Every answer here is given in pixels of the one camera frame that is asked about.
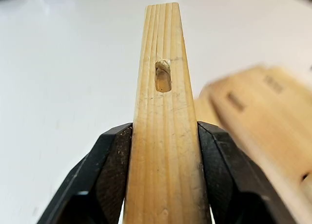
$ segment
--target wood grain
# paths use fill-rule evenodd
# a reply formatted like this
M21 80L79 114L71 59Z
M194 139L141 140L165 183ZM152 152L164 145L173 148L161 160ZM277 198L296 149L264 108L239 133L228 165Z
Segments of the wood grain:
M157 61L171 90L158 92ZM146 8L124 223L207 223L197 122L177 3Z
M279 73L251 69L213 83L209 91L227 130L260 165L298 223L308 224L311 179L302 181L312 170L312 105L308 93L298 94L302 87L294 88Z

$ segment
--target wooden board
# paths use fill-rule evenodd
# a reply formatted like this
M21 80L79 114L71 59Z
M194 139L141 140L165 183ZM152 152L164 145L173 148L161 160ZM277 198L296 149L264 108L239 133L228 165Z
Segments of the wooden board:
M199 97L194 100L196 119L223 128L209 96L209 88L204 87Z
M146 8L136 96L124 223L207 223L209 209L177 3Z
M251 69L213 83L209 92L227 130L262 167L298 223L308 224L312 105L308 92L286 77Z

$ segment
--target blurry wooden block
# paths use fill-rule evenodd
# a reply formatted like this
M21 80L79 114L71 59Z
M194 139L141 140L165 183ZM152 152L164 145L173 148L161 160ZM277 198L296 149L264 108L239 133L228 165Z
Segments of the blurry wooden block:
M312 95L281 69L263 67L219 80L209 94L222 124L263 169L294 218L311 223Z
M222 128L222 125L210 100L208 88L204 87L200 93L199 98L194 100L194 106L197 121L214 124Z

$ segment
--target pocket hole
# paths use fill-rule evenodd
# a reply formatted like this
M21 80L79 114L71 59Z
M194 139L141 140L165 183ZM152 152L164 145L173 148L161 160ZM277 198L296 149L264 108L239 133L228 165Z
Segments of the pocket hole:
M309 175L309 173L304 174L304 175L302 176L302 180L304 181L304 180L307 178L308 175Z
M166 93L171 90L170 60L162 59L155 63L155 87L158 92Z

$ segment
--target white surface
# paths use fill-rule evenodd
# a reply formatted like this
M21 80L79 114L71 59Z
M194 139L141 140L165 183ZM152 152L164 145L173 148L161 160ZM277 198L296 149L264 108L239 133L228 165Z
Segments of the white surface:
M307 0L0 0L0 223L35 223L97 137L132 122L144 8L172 1L194 96L259 62L311 82Z

